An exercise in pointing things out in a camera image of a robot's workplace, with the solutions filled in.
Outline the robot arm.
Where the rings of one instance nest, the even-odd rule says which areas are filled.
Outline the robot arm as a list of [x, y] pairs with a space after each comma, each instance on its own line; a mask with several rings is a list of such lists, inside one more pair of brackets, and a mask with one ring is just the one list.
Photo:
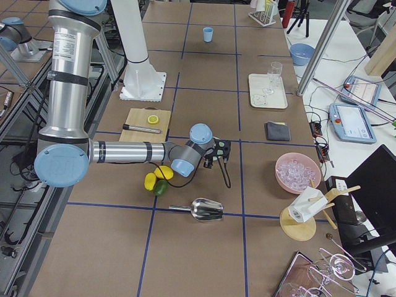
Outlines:
[[88, 73], [92, 46], [100, 36], [100, 16], [106, 1], [51, 1], [49, 19], [54, 29], [52, 66], [48, 73], [49, 110], [38, 136], [34, 162], [38, 178], [49, 186], [73, 186], [91, 163], [159, 164], [191, 180], [199, 165], [217, 161], [225, 182], [231, 150], [227, 140], [213, 136], [208, 125], [195, 124], [184, 145], [172, 142], [105, 142], [91, 140], [84, 130]]

